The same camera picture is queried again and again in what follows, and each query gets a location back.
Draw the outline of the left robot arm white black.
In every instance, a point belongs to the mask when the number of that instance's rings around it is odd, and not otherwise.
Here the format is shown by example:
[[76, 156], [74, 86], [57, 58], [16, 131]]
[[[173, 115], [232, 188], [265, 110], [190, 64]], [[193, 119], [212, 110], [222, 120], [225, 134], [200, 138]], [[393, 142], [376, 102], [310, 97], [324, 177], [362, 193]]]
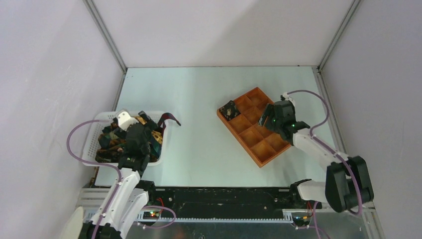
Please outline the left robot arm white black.
[[149, 139], [141, 124], [129, 127], [126, 142], [135, 143], [135, 146], [126, 145], [117, 163], [78, 159], [86, 166], [106, 167], [117, 173], [97, 212], [87, 223], [81, 222], [76, 234], [78, 239], [124, 239], [136, 215], [144, 207], [152, 207], [157, 202], [155, 191], [137, 187], [150, 161]]

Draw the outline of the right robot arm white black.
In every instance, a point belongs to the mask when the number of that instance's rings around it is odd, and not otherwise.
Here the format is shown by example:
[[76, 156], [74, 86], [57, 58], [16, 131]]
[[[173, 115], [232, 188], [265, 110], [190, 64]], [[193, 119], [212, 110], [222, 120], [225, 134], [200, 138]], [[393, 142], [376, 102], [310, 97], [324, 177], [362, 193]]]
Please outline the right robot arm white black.
[[290, 186], [289, 200], [295, 208], [309, 201], [327, 203], [336, 212], [362, 211], [374, 199], [374, 191], [366, 161], [336, 151], [311, 132], [311, 127], [296, 120], [295, 106], [284, 100], [267, 104], [258, 121], [259, 126], [278, 134], [289, 145], [316, 160], [325, 172], [325, 181], [304, 179]]

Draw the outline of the orange compartment tray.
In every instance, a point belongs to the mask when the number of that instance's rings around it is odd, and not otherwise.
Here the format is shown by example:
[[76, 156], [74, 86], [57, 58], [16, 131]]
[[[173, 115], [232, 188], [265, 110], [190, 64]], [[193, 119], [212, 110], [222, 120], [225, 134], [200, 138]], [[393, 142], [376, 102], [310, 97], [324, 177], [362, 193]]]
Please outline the orange compartment tray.
[[278, 134], [258, 125], [266, 105], [273, 103], [259, 87], [233, 101], [240, 115], [226, 121], [219, 109], [216, 114], [258, 167], [265, 166], [291, 147]]

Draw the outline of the white plastic mesh basket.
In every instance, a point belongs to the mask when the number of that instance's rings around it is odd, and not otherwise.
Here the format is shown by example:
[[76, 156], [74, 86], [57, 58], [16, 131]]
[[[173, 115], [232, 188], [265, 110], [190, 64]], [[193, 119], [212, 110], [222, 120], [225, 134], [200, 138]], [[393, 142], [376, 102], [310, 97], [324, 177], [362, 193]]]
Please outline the white plastic mesh basket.
[[[84, 145], [82, 159], [89, 162], [95, 162], [95, 156], [98, 149], [100, 149], [100, 144], [98, 141], [98, 137], [100, 134], [102, 134], [102, 130], [106, 126], [110, 126], [110, 123], [112, 122], [112, 119], [116, 117], [116, 114], [119, 111], [115, 112], [102, 112], [99, 113], [94, 120], [99, 120], [99, 122], [92, 123], [86, 143]], [[172, 131], [172, 126], [175, 124], [175, 122], [169, 122], [169, 120], [166, 121], [166, 129], [163, 132], [163, 144], [161, 148], [161, 155], [155, 162], [149, 162], [148, 166], [157, 166], [160, 163], [164, 161], [164, 159], [167, 157], [168, 152], [168, 145], [170, 142], [170, 135]]]

